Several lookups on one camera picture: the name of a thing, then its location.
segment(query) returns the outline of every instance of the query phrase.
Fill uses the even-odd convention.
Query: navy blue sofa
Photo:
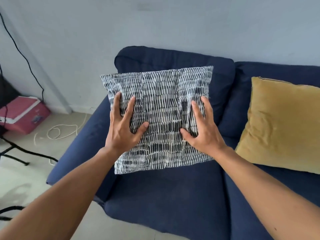
[[[247,122],[251,77],[320,87],[320,67],[234,62],[190,52],[131,46],[114,60],[119,73],[214,66],[210,103],[227,145],[235,148]],[[110,123],[106,97],[48,176],[53,185],[104,146]],[[258,165],[320,206],[320,175]],[[115,175],[110,170],[94,199],[114,219],[192,240],[272,239],[242,193],[216,161]]]

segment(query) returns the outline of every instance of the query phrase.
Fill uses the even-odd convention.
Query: patterned pillow
[[[130,121],[132,133],[143,122],[149,122],[141,141],[116,161],[116,174],[186,166],[212,159],[190,146],[179,132],[180,128],[185,128],[191,135],[197,136],[191,101],[199,105],[204,115],[200,97],[209,95],[212,72],[213,66],[204,66],[101,76],[111,106],[115,94],[121,92],[122,116],[130,98],[135,96]]]

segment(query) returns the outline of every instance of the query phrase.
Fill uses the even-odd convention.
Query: yellow velvet pillow
[[[320,88],[251,80],[248,122],[236,152],[255,164],[320,174]]]

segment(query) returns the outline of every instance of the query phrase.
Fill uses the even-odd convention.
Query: tiled floor
[[[19,146],[42,154],[46,154],[59,159],[70,143],[75,138],[75,134],[60,139],[50,140],[47,138],[47,130],[58,124],[81,125],[85,118],[83,113],[54,114],[47,118],[35,131],[23,136],[18,133],[8,132],[5,137]],[[75,126],[65,126],[61,128],[61,136],[68,135],[75,130]],[[57,130],[51,131],[54,137]],[[9,145],[0,141],[0,150],[8,148]],[[32,156],[13,149],[9,155],[18,157],[21,160],[30,162],[24,166],[12,159],[1,157],[0,160],[0,209],[13,205],[27,206],[37,196],[47,190],[46,178],[53,168],[48,160],[42,157]],[[18,212],[4,214],[14,216]],[[6,222],[0,221],[0,229]],[[160,233],[145,226],[135,225],[108,217],[102,208],[92,202],[73,240],[84,239],[112,239],[112,240],[183,240],[185,238],[171,234]]]

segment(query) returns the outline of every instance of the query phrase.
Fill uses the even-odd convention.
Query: pink storage box
[[[7,104],[8,113],[5,128],[23,134],[32,132],[46,117],[50,110],[36,97],[19,96]],[[4,125],[6,107],[0,109],[0,125]]]

